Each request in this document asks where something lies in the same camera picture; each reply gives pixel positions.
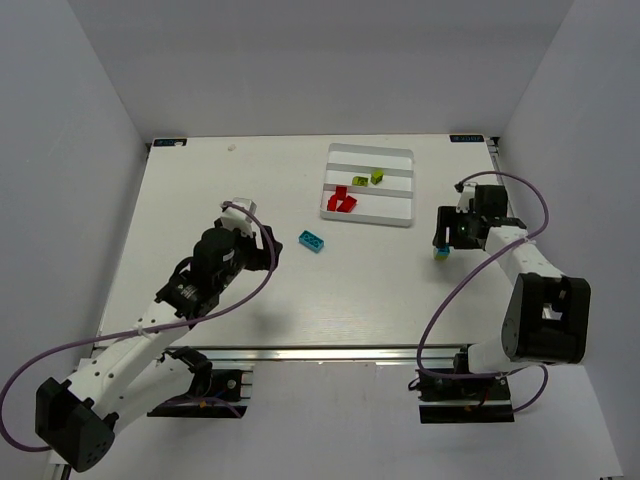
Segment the green lego brick square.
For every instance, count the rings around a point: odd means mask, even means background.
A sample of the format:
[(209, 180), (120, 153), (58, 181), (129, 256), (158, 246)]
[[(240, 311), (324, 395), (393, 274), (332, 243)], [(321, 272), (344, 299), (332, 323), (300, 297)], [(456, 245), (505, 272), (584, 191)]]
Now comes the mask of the green lego brick square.
[(376, 170), (371, 174), (371, 183), (374, 185), (379, 184), (384, 178), (384, 172), (382, 170)]

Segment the red lego brick small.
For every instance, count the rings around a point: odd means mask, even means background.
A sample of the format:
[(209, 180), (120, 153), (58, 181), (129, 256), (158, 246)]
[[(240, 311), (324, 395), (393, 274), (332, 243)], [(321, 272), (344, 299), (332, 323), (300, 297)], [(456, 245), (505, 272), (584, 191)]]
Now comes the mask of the red lego brick small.
[(338, 199), (345, 199), (347, 196), (347, 187), (337, 186), (335, 189), (335, 195)]

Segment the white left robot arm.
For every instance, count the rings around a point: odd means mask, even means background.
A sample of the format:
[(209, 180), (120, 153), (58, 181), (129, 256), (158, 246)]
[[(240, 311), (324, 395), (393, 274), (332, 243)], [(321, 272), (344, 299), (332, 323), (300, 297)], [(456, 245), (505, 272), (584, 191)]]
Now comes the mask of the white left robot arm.
[(66, 379), (36, 391), (35, 432), (71, 469), (97, 465), (116, 436), (175, 397), (204, 395), (212, 363), (191, 347), (169, 349), (216, 310), (243, 271), (272, 274), (282, 245), (270, 226), (218, 219), (181, 260), (146, 312), (125, 336)]

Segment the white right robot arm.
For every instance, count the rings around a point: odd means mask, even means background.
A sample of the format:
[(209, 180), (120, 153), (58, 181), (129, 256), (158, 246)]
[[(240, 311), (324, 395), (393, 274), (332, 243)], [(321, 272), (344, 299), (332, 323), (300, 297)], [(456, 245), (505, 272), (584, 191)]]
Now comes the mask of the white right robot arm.
[(513, 287), (498, 336), (463, 348), (455, 375), (488, 376), (532, 365), (579, 364), (586, 353), (589, 283), (553, 266), (530, 238), (525, 223), (508, 214), (501, 185), (456, 186), (455, 206), (437, 212), (435, 253), (482, 250)]

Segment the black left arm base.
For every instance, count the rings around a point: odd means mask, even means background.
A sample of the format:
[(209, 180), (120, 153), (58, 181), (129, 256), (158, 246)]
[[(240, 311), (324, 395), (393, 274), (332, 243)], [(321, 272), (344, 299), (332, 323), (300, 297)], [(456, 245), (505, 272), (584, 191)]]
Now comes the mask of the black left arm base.
[(182, 347), (168, 355), (187, 366), (193, 378), (188, 390), (160, 404), (149, 416), (172, 418), (241, 419), (243, 375), (239, 369), (217, 369), (203, 353)]

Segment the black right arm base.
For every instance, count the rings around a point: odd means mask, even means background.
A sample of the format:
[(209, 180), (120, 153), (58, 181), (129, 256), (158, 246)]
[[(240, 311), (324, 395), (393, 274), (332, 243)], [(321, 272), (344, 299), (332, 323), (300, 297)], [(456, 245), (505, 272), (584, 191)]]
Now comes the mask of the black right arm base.
[(505, 381), (494, 378), (450, 379), (426, 375), (416, 371), (416, 377), (408, 384), (408, 390), (419, 393), (422, 402), (459, 404), (472, 409), (490, 401), (510, 399)]

